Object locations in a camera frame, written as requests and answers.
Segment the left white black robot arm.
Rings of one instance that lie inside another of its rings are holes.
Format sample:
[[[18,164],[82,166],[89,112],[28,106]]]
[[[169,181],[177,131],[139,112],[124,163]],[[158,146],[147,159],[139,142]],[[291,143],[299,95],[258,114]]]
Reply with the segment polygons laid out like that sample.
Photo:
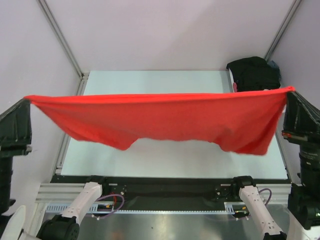
[[[40,222],[37,233],[28,233],[26,206],[8,214],[15,204],[11,197],[14,157],[31,151],[31,103],[21,99],[0,114],[0,238],[2,240],[76,240],[80,226],[97,199],[105,200],[111,188],[103,182],[89,181],[69,206],[54,211]]]

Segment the red tank top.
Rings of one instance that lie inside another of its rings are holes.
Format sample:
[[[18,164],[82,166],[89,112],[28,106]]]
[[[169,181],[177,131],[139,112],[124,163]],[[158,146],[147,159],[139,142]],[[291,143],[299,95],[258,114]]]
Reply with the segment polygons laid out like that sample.
[[[139,139],[205,141],[225,152],[262,156],[292,86],[232,93],[29,95],[27,99],[78,141],[119,150]]]

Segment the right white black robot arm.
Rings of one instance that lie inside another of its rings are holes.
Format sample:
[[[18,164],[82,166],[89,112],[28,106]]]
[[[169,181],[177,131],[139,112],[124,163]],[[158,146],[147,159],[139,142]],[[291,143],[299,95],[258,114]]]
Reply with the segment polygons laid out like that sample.
[[[287,94],[282,136],[299,146],[300,183],[259,189],[251,176],[237,176],[232,180],[230,194],[243,202],[243,217],[253,219],[261,240],[318,240],[320,111],[296,91]],[[267,209],[269,203],[287,208],[288,232],[284,232],[270,214]]]

